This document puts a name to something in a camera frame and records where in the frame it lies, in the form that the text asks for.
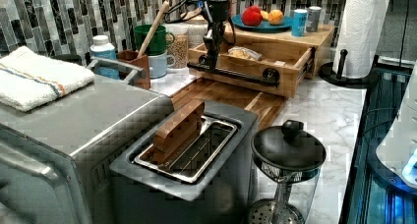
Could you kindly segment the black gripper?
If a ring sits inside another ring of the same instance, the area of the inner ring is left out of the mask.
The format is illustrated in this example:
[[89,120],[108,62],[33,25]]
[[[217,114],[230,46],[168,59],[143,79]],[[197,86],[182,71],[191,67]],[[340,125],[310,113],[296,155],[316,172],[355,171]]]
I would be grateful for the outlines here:
[[203,0],[202,15],[208,22],[204,43],[207,56],[204,64],[210,72],[216,68],[220,37],[224,35],[225,23],[229,20],[230,0]]

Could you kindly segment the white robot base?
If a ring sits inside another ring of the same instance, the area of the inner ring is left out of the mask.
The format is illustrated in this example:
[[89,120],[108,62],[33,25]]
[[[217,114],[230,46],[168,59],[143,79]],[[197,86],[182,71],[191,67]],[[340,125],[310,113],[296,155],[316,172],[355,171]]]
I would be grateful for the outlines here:
[[417,189],[417,73],[413,67],[398,114],[376,149],[382,164],[411,190]]

